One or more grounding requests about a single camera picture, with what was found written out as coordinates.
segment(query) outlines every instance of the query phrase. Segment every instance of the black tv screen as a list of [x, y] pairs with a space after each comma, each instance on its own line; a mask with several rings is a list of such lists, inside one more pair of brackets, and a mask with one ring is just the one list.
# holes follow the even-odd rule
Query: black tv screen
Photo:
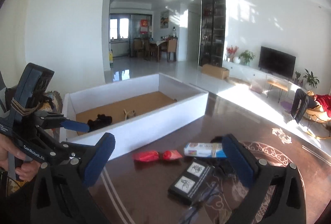
[[267, 47], [261, 47], [259, 68], [292, 78], [295, 56]]

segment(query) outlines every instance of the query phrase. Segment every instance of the window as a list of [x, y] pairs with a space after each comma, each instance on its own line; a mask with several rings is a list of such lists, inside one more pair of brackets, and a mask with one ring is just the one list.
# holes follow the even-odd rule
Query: window
[[129, 38], [129, 19], [128, 18], [120, 19], [120, 37]]
[[117, 39], [117, 19], [110, 19], [110, 39]]

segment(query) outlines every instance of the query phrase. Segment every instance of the red package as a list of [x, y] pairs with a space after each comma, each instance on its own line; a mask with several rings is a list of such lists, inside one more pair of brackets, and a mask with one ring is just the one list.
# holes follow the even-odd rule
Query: red package
[[133, 155], [133, 159], [135, 161], [141, 161], [141, 162], [157, 161], [158, 159], [173, 161], [179, 158], [183, 158], [183, 157], [181, 154], [179, 154], [177, 150], [168, 150], [163, 154], [153, 150], [153, 151], [140, 152]]

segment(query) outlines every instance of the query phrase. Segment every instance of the red shirt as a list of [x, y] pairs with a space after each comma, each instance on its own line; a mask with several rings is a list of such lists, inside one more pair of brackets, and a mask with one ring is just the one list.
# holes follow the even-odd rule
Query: red shirt
[[316, 94], [316, 101], [321, 104], [324, 112], [327, 113], [328, 117], [331, 117], [331, 96], [330, 95], [318, 95]]

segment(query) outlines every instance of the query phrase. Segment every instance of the hand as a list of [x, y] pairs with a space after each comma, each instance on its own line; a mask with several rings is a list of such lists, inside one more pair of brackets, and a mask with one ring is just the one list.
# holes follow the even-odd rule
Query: hand
[[[13, 142], [7, 137], [0, 134], [0, 167], [8, 170], [8, 152], [16, 158], [25, 160], [26, 155], [20, 151]], [[37, 174], [40, 164], [36, 161], [23, 163], [17, 167], [15, 172], [19, 178], [24, 181], [31, 181]]]

